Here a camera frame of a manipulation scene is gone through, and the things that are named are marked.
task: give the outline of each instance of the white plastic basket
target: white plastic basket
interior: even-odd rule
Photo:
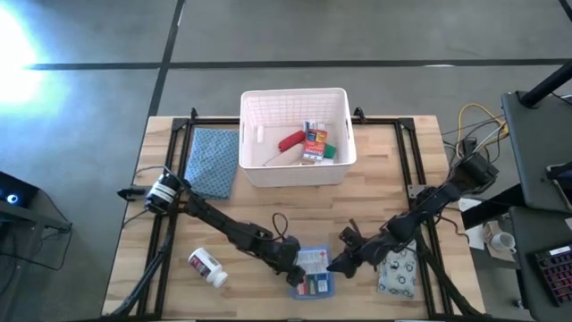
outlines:
[[[322,122],[328,143],[337,148],[333,165],[264,166],[280,154],[278,143],[305,121]],[[258,126],[264,140],[257,142]],[[240,100],[239,164],[257,187],[338,184],[356,162],[348,96],[344,89],[248,91]]]

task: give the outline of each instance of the concrete floor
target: concrete floor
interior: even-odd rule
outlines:
[[[115,191],[130,183],[158,71],[18,72],[12,62],[160,62],[175,4],[0,2],[0,39],[13,44],[0,51],[0,169],[44,189],[74,224],[65,266],[33,267],[16,320],[99,315],[125,209]],[[559,58],[572,49],[571,28],[557,1],[195,1],[185,6],[172,60]],[[556,68],[170,71],[158,114],[194,106],[202,115],[237,115],[245,90],[342,87],[368,114],[436,114],[449,131],[464,104],[501,114],[501,93],[530,89]],[[571,91],[567,84],[559,92]],[[465,123],[485,118],[469,110]],[[500,178],[485,196],[517,181],[508,140],[496,165]],[[526,318],[510,307],[514,272],[479,266],[477,274],[489,313]]]

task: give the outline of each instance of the paper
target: paper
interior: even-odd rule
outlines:
[[[458,201],[458,209],[467,211],[470,208],[480,204],[480,200],[461,198]],[[468,236],[468,246],[477,250],[484,250],[483,225],[475,226],[465,231]]]
[[[498,251],[493,246],[491,246],[490,242],[492,237],[498,233],[502,233],[498,221],[492,220],[486,223],[484,228],[484,242],[486,242],[486,248],[489,250],[489,254],[493,258],[514,262],[515,259],[512,257],[512,254],[509,251]]]

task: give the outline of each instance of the keyboard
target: keyboard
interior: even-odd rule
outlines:
[[[531,254],[544,286],[557,306],[572,303],[572,242]]]

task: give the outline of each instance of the bottle cap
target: bottle cap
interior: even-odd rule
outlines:
[[[226,274],[226,272],[221,272],[219,274],[216,275],[216,277],[214,278],[213,281],[213,285],[214,287],[221,287],[224,282],[226,282],[226,279],[229,278],[229,275]]]

